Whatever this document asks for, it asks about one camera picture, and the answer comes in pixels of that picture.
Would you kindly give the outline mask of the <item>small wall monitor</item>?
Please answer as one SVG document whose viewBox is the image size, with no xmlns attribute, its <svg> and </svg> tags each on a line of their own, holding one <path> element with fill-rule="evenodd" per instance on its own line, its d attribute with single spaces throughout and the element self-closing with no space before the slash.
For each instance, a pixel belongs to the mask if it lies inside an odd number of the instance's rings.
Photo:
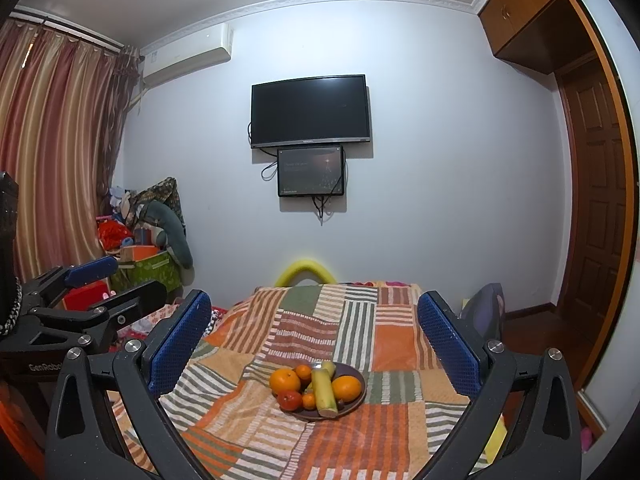
<svg viewBox="0 0 640 480">
<path fill-rule="evenodd" d="M 277 161 L 281 198 L 342 196 L 345 192 L 341 145 L 285 148 L 278 151 Z"/>
</svg>

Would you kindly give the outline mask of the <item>short yellow banana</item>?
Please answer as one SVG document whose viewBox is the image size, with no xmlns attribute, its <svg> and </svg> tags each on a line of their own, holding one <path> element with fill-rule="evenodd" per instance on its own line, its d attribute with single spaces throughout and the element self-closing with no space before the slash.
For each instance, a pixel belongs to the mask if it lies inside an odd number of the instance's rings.
<svg viewBox="0 0 640 480">
<path fill-rule="evenodd" d="M 325 370 L 330 379 L 333 379 L 336 371 L 336 365 L 332 361 L 322 361 L 318 363 L 314 363 L 311 365 L 311 370 Z M 314 386 L 312 385 L 312 380 L 309 381 L 309 384 L 305 388 L 305 392 L 311 392 L 314 390 Z"/>
</svg>

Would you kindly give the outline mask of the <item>brown wooden door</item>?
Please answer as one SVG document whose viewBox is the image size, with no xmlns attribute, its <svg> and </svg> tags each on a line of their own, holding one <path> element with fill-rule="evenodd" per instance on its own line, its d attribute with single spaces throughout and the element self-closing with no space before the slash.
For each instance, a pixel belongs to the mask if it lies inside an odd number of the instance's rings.
<svg viewBox="0 0 640 480">
<path fill-rule="evenodd" d="M 572 381 L 587 385 L 610 342 L 628 283 L 634 199 L 630 125 L 612 70 L 590 52 L 559 73 L 570 141 L 572 220 L 560 312 L 584 341 Z"/>
</svg>

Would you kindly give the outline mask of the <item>long yellow banana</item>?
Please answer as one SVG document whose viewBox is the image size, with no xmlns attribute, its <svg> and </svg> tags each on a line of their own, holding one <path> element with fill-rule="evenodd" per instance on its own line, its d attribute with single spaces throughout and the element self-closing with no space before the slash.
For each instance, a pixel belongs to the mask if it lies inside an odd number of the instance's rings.
<svg viewBox="0 0 640 480">
<path fill-rule="evenodd" d="M 338 409 L 330 374 L 324 368 L 311 371 L 311 383 L 316 398 L 316 409 L 322 418 L 337 418 Z"/>
</svg>

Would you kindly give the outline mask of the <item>green patterned storage box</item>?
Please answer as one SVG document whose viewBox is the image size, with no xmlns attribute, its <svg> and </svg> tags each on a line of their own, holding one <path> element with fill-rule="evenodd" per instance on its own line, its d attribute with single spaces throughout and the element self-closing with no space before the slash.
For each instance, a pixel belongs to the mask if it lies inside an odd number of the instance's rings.
<svg viewBox="0 0 640 480">
<path fill-rule="evenodd" d="M 115 292 L 124 292 L 147 281 L 164 284 L 168 292 L 182 287 L 180 268 L 169 252 L 159 252 L 136 262 L 121 262 L 108 280 Z"/>
</svg>

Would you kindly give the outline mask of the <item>grey plush toy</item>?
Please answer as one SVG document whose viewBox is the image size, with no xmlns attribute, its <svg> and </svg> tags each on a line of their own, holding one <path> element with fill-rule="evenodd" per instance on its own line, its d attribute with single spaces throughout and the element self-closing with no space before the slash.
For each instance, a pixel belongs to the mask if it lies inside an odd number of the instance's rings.
<svg viewBox="0 0 640 480">
<path fill-rule="evenodd" d="M 151 200 L 141 209 L 140 219 L 157 226 L 164 233 L 163 236 L 156 237 L 160 240 L 160 247 L 168 250 L 179 266 L 184 270 L 193 268 L 193 257 L 186 240 L 186 231 L 175 211 L 158 200 Z"/>
</svg>

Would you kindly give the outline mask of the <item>dark purple plate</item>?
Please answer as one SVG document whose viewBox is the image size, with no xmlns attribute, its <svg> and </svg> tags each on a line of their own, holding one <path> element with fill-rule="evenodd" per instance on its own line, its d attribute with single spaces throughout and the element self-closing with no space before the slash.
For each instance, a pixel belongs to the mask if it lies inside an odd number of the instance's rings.
<svg viewBox="0 0 640 480">
<path fill-rule="evenodd" d="M 332 361 L 281 368 L 271 375 L 270 384 L 280 410 L 305 422 L 336 419 L 356 410 L 367 385 L 359 370 Z"/>
</svg>

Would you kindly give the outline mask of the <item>red tomato on plate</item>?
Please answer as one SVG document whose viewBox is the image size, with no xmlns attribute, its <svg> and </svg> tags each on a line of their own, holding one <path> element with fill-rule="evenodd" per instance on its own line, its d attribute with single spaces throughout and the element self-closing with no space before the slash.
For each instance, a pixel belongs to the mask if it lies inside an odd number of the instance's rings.
<svg viewBox="0 0 640 480">
<path fill-rule="evenodd" d="M 284 412 L 297 412 L 304 406 L 303 396 L 294 390 L 283 390 L 277 395 L 280 409 Z"/>
</svg>

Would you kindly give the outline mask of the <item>wooden overhead cabinet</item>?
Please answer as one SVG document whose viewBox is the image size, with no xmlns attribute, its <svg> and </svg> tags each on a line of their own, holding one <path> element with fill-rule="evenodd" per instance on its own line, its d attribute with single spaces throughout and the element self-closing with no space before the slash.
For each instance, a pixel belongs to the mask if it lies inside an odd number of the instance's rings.
<svg viewBox="0 0 640 480">
<path fill-rule="evenodd" d="M 545 75 L 593 51 L 570 0 L 488 0 L 480 21 L 495 58 Z"/>
</svg>

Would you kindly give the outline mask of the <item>striped patchwork blanket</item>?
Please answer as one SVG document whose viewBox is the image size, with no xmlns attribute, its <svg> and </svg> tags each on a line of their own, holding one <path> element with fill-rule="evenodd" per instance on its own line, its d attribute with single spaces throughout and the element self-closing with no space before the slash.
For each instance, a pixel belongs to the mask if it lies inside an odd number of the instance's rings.
<svg viewBox="0 0 640 480">
<path fill-rule="evenodd" d="M 410 479 L 468 405 L 418 323 L 416 285 L 264 287 L 194 350 L 160 403 L 217 479 Z M 285 367 L 331 360 L 363 374 L 363 402 L 335 420 L 282 412 Z"/>
</svg>

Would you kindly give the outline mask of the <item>striped red curtain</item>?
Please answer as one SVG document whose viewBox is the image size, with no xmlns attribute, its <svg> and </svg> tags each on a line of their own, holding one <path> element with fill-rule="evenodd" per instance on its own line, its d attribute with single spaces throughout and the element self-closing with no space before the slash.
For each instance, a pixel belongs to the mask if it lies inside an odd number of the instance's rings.
<svg viewBox="0 0 640 480">
<path fill-rule="evenodd" d="M 133 47 L 114 53 L 17 20 L 1 27 L 1 167 L 20 188 L 15 265 L 23 281 L 102 255 L 126 109 L 139 78 Z"/>
</svg>

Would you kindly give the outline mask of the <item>white air conditioner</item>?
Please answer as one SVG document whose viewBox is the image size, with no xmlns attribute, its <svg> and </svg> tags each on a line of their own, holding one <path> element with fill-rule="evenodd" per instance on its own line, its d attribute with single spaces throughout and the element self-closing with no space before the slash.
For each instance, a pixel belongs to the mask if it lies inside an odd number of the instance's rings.
<svg viewBox="0 0 640 480">
<path fill-rule="evenodd" d="M 197 70 L 229 62 L 232 29 L 226 24 L 192 32 L 145 55 L 142 82 L 155 88 Z"/>
</svg>

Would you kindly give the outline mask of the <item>large black wall television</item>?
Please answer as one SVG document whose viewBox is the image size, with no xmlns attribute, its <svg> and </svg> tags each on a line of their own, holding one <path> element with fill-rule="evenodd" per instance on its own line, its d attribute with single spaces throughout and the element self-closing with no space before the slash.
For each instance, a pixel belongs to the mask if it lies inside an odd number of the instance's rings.
<svg viewBox="0 0 640 480">
<path fill-rule="evenodd" d="M 278 80 L 252 87 L 252 148 L 370 140 L 369 92 L 361 74 Z"/>
</svg>

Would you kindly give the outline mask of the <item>small orange under banana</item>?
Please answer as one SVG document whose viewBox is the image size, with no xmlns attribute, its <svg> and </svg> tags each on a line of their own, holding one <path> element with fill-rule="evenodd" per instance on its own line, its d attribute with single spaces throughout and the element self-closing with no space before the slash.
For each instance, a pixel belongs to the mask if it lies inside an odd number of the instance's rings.
<svg viewBox="0 0 640 480">
<path fill-rule="evenodd" d="M 305 392 L 302 395 L 302 407 L 305 411 L 314 411 L 316 409 L 316 396 L 312 391 Z"/>
</svg>

